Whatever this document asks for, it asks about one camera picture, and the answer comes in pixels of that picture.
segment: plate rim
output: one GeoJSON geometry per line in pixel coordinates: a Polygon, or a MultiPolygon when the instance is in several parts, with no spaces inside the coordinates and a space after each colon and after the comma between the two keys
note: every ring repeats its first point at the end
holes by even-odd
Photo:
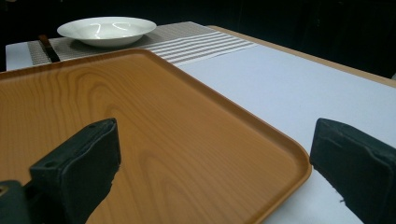
{"type": "Polygon", "coordinates": [[[68,37],[68,38],[72,38],[72,39],[76,39],[76,40],[85,40],[85,41],[108,41],[108,40],[117,40],[117,39],[125,39],[125,38],[129,38],[129,37],[135,37],[135,36],[139,36],[139,35],[145,35],[153,30],[155,30],[157,28],[157,24],[153,21],[149,21],[146,19],[141,19],[141,18],[135,18],[135,17],[117,17],[117,16],[108,16],[108,17],[91,17],[91,18],[84,18],[84,19],[79,19],[79,20],[75,20],[75,21],[69,21],[66,22],[62,25],[60,25],[57,28],[57,33],[63,37],[68,37]],[[63,33],[63,29],[65,29],[65,27],[70,26],[73,23],[76,22],[81,22],[81,21],[95,21],[95,20],[101,20],[101,19],[127,19],[127,20],[133,20],[133,21],[144,21],[144,22],[148,22],[151,23],[152,27],[150,27],[149,29],[147,29],[147,31],[141,32],[139,34],[136,35],[128,35],[128,36],[121,36],[121,37],[110,37],[110,38],[101,38],[101,39],[93,39],[93,38],[79,38],[76,36],[71,36],[71,35],[66,35],[65,33],[63,33]]]}

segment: dark background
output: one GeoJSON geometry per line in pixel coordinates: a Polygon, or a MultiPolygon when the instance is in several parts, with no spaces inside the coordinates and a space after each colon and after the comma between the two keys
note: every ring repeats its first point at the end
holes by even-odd
{"type": "Polygon", "coordinates": [[[396,73],[396,0],[18,0],[7,7],[0,71],[5,45],[60,37],[56,29],[69,21],[126,16],[217,25],[382,77],[396,73]]]}

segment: white plate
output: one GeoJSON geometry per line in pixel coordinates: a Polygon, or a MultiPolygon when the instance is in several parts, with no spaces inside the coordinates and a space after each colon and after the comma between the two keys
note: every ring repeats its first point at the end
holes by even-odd
{"type": "Polygon", "coordinates": [[[57,30],[59,35],[99,48],[130,45],[157,25],[152,21],[128,17],[98,17],[70,21],[57,30]]]}

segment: striped placemat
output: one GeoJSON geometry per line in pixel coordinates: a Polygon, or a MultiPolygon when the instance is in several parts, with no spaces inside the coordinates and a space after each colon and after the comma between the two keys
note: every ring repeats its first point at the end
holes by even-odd
{"type": "MultiPolygon", "coordinates": [[[[49,42],[61,61],[117,50],[91,47],[66,37],[52,38],[49,42]]],[[[254,46],[255,43],[187,21],[158,26],[123,49],[149,49],[169,63],[180,66],[254,46]]],[[[33,65],[50,63],[39,41],[28,42],[28,47],[33,65]]]]}

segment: tray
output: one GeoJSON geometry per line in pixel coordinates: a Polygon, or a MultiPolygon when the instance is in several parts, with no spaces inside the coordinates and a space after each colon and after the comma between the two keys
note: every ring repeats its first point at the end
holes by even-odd
{"type": "Polygon", "coordinates": [[[0,176],[116,118],[122,163],[88,223],[258,223],[311,173],[295,141],[142,49],[0,74],[0,176]]]}

